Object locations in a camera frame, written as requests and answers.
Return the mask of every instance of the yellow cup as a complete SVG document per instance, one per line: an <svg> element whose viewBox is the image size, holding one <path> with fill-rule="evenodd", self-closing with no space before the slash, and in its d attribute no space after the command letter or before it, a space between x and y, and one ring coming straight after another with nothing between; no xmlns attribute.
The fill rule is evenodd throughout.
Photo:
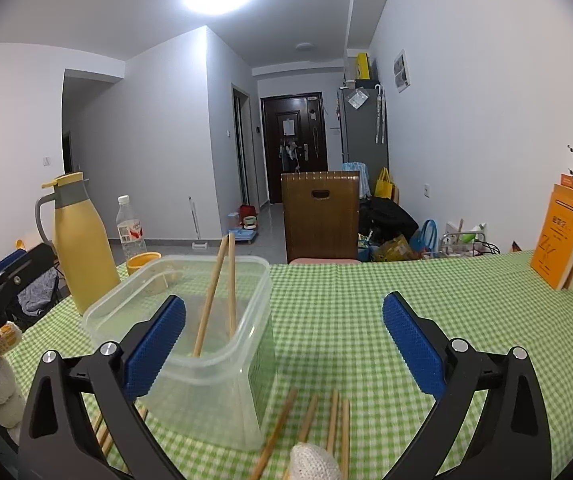
<svg viewBox="0 0 573 480"><path fill-rule="evenodd" d="M152 262L153 260L157 260L161 257L162 255L160 253L137 254L137 256L133 256L132 258L128 259L126 263L126 272L128 272L128 275L130 276L137 270L140 270L147 263Z"/></svg>

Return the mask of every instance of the thermos handle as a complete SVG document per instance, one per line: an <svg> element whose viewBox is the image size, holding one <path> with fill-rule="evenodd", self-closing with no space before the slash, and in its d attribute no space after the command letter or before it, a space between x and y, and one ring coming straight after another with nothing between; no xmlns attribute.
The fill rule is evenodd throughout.
<svg viewBox="0 0 573 480"><path fill-rule="evenodd" d="M49 195L44 195L40 197L36 202L36 224L38 225L38 233L40 233L40 237L44 241L45 244L49 244L51 247L54 247L53 243L46 238L46 233L44 232L44 228L42 227L42 218L40 217L40 208L42 204L47 202L51 202L55 200L55 193L51 193Z"/></svg>

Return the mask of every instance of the yellow kettle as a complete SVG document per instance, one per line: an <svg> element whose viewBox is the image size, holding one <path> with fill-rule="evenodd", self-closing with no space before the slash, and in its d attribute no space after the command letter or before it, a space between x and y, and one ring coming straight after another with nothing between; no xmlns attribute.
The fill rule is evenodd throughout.
<svg viewBox="0 0 573 480"><path fill-rule="evenodd" d="M84 186L82 172L42 184L54 192L36 202L38 232L46 243L40 207L55 201L54 245L66 284L80 314L120 282L106 230Z"/></svg>

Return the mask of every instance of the small plastic bottle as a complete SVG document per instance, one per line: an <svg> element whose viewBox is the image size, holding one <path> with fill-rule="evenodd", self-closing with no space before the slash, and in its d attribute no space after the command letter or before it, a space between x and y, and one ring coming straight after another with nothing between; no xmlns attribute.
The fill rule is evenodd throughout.
<svg viewBox="0 0 573 480"><path fill-rule="evenodd" d="M119 197L118 203L120 210L116 223L118 224L122 251L124 251L124 257L128 261L129 258L146 252L146 242L144 241L144 231L140 219L137 218L128 195Z"/></svg>

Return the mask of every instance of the thermos lid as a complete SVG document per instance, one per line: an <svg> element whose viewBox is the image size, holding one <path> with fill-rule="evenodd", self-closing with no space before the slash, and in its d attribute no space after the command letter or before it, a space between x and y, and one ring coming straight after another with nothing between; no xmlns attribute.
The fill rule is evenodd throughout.
<svg viewBox="0 0 573 480"><path fill-rule="evenodd" d="M59 177L53 179L51 182L42 184L42 189L45 187L55 187L55 186L66 186L67 184L72 184L73 182L79 182L84 178L84 174L81 171L77 173L67 173L66 175L60 175Z"/></svg>

